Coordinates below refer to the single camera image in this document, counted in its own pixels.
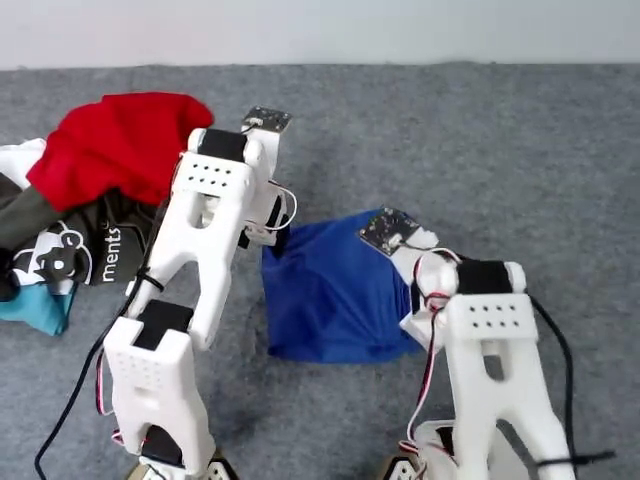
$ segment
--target carpet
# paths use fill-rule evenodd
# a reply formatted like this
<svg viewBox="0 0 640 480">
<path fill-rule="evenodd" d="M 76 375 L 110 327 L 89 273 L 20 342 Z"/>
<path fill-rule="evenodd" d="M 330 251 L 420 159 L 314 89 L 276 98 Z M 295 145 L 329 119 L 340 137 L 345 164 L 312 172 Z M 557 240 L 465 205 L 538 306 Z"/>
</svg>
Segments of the carpet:
<svg viewBox="0 0 640 480">
<path fill-rule="evenodd" d="M 640 468 L 640 66 L 148 66 L 0 73 L 0 144 L 46 136 L 105 93 L 189 93 L 237 129 L 255 104 L 285 109 L 278 181 L 297 222 L 387 204 L 477 258 L 520 262 L 530 290 L 571 342 L 580 452 L 619 458 L 583 480 Z M 384 365 L 296 364 L 266 355 L 259 251 L 239 251 L 211 351 L 197 356 L 217 442 L 243 479 L 372 479 L 402 438 L 424 355 Z M 33 455 L 57 419 L 123 286 L 81 288 L 68 331 L 49 338 L 0 323 L 0 477 L 35 478 Z M 165 298 L 197 298 L 186 268 Z M 551 399 L 564 364 L 540 324 Z M 452 413 L 444 356 L 423 418 Z M 44 458 L 50 479 L 120 479 L 134 463 L 111 443 L 87 385 Z"/>
</svg>

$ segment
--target red cloth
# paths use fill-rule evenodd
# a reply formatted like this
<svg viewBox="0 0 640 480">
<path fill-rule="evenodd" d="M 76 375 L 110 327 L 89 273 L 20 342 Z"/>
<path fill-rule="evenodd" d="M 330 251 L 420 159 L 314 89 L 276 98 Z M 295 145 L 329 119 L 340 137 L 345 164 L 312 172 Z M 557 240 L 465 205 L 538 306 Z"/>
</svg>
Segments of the red cloth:
<svg viewBox="0 0 640 480">
<path fill-rule="evenodd" d="M 112 188 L 158 205 L 189 134 L 212 123 L 207 107 L 188 95 L 105 95 L 67 114 L 27 178 L 61 212 Z"/>
</svg>

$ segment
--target blue fabric bag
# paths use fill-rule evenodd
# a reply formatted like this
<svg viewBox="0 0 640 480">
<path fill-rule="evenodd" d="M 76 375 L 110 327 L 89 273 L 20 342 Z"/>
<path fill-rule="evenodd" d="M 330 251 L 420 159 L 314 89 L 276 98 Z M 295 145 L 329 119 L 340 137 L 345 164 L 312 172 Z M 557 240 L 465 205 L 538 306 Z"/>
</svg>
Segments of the blue fabric bag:
<svg viewBox="0 0 640 480">
<path fill-rule="evenodd" d="M 271 355 L 375 363 L 420 349 L 398 325 L 411 310 L 409 287 L 357 235 L 378 212 L 294 228 L 280 258 L 263 249 Z"/>
</svg>

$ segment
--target pile of clothes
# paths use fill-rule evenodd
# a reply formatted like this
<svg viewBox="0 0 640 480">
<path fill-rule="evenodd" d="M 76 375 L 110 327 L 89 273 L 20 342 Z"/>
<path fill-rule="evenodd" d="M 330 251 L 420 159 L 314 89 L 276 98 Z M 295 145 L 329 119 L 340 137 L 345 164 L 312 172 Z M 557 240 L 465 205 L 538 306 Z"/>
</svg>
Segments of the pile of clothes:
<svg viewBox="0 0 640 480">
<path fill-rule="evenodd" d="M 46 141 L 0 147 L 0 319 L 59 335 L 78 284 L 130 281 L 180 152 L 212 123 L 187 95 L 107 95 Z M 369 363 L 419 348 L 398 327 L 408 285 L 355 235 L 376 213 L 303 225 L 283 252 L 264 249 L 271 355 Z"/>
<path fill-rule="evenodd" d="M 131 280 L 179 153 L 212 123 L 187 95 L 107 95 L 0 147 L 0 319 L 58 335 L 77 284 Z"/>
</svg>

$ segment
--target blue cloth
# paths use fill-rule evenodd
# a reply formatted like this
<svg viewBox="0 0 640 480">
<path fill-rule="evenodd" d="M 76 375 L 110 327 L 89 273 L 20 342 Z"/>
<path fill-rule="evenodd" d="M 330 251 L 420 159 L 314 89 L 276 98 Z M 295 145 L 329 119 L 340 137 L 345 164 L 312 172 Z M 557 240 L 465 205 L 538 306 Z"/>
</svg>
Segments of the blue cloth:
<svg viewBox="0 0 640 480">
<path fill-rule="evenodd" d="M 420 349 L 398 325 L 411 309 L 409 287 L 357 235 L 377 213 L 294 228 L 280 258 L 263 249 L 271 355 L 374 363 Z"/>
<path fill-rule="evenodd" d="M 23 285 L 16 298 L 0 302 L 0 319 L 22 321 L 48 335 L 60 335 L 67 328 L 75 290 L 53 295 L 45 284 Z"/>
</svg>

